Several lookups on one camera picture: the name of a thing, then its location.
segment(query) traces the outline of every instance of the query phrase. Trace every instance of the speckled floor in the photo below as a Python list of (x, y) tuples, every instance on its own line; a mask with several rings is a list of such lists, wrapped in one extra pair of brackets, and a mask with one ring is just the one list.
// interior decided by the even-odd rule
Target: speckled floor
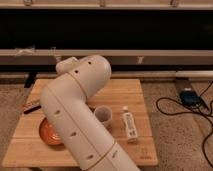
[[(201, 92), (208, 86), (208, 81), (193, 81), (194, 88)], [(142, 167), (146, 171), (212, 171), (213, 169), (204, 159), (201, 143), (210, 130), (208, 123), (197, 116), (165, 116), (157, 111), (155, 101), (162, 96), (177, 98), (177, 92), (172, 80), (142, 81), (145, 102), (152, 125), (153, 136), (156, 144), (159, 166)], [(0, 163), (8, 147), (10, 138), (21, 113), (21, 105), (27, 98), (30, 89), (24, 89), (24, 84), (0, 81)], [(206, 101), (213, 98), (213, 87), (204, 96)], [(173, 104), (167, 104), (166, 109), (176, 111), (180, 109)], [(213, 161), (213, 138), (206, 148)], [(27, 168), (9, 169), (1, 171), (29, 171)], [(55, 168), (42, 169), (44, 171), (79, 171), (79, 169)]]

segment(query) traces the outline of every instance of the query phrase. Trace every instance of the screw hole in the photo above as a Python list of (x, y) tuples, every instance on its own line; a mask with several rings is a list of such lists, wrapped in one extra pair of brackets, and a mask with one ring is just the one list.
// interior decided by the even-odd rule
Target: screw hole
[(61, 112), (60, 110), (57, 110), (54, 114), (58, 115), (58, 114), (60, 114), (60, 112)]
[(74, 137), (74, 136), (76, 136), (77, 135), (77, 133), (76, 132), (73, 132), (72, 134), (70, 134), (70, 137)]
[(90, 155), (87, 157), (87, 160), (91, 160), (94, 156), (93, 155)]
[(115, 158), (117, 156), (118, 151), (115, 151), (112, 155), (112, 158)]

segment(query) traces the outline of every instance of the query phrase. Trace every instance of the orange plate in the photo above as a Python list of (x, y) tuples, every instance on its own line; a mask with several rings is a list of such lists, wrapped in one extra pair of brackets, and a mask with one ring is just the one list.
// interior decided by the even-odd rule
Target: orange plate
[(56, 133), (52, 124), (44, 118), (39, 127), (39, 135), (41, 139), (48, 145), (62, 144), (60, 137)]

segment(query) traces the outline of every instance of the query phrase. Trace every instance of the table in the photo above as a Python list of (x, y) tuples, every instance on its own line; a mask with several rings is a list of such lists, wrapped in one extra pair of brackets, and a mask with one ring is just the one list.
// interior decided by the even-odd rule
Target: table
[[(39, 99), (41, 89), (51, 79), (38, 79), (28, 102)], [(149, 116), (144, 103), (140, 81), (137, 79), (111, 79), (107, 85), (87, 102), (89, 106), (107, 105), (113, 111), (108, 131), (138, 166), (155, 166), (158, 163)], [(122, 107), (127, 105), (133, 113), (139, 135), (137, 144), (128, 144)], [(39, 109), (29, 115), (22, 114), (16, 127), (3, 167), (76, 167), (78, 166), (63, 146), (48, 146), (39, 137), (38, 129), (44, 118)]]

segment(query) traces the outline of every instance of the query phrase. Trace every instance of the paper cup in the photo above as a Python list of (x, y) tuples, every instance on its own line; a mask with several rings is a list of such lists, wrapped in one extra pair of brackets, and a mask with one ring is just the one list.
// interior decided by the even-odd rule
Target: paper cup
[(94, 114), (105, 128), (107, 128), (112, 121), (112, 110), (107, 106), (98, 106)]

